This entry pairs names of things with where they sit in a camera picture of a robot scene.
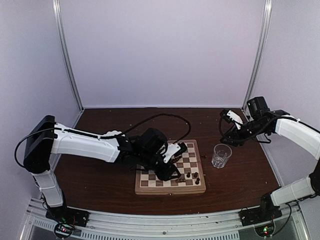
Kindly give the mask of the dark chess knight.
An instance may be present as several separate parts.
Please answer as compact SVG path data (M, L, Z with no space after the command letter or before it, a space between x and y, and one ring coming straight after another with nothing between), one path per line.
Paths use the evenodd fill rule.
M184 183L186 181L185 178L178 178L175 180L177 183Z

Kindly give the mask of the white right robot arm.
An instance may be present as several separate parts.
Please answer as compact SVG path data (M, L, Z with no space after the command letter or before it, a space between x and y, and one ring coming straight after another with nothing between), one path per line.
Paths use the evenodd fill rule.
M298 173L302 166L298 161L314 159L320 160L320 132L283 110L271 111L268 108L258 110L252 114L251 121L243 122L242 118L231 109L224 109L220 119L232 123L232 127L221 132L222 144L244 148L247 141L261 144L257 139L259 135L272 134L283 137L289 143L286 146L278 143L277 148L286 150L278 156L278 160L289 169L287 173ZM314 170L306 177L298 179L277 190L267 193L262 198L263 205L256 210L259 220L268 220L275 212L276 207L306 198L316 197L320 194L320 165L316 164Z

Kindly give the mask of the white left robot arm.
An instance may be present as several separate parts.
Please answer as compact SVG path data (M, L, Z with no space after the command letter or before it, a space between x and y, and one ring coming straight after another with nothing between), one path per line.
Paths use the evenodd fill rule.
M159 180L169 181L180 175L171 162L172 157L185 150L177 142L169 143L156 128L133 137L116 130L95 134L66 127L57 123L54 116L47 115L26 137L23 166L33 175L53 215L61 222L67 222L72 218L72 211L66 207L63 191L51 169L49 160L52 154L142 166L153 171Z

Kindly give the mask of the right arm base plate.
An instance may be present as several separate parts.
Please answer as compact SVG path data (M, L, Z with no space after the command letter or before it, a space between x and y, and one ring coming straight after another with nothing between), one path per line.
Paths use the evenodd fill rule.
M272 219L280 218L283 215L279 207L263 209L261 206L242 209L238 214L243 227L269 222Z

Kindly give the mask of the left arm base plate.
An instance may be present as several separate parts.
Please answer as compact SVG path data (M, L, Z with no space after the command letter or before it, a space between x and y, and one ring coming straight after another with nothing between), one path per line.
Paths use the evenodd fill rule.
M67 223L72 226L86 227L90 213L85 210L73 208L50 208L47 210L45 217L56 220L61 223Z

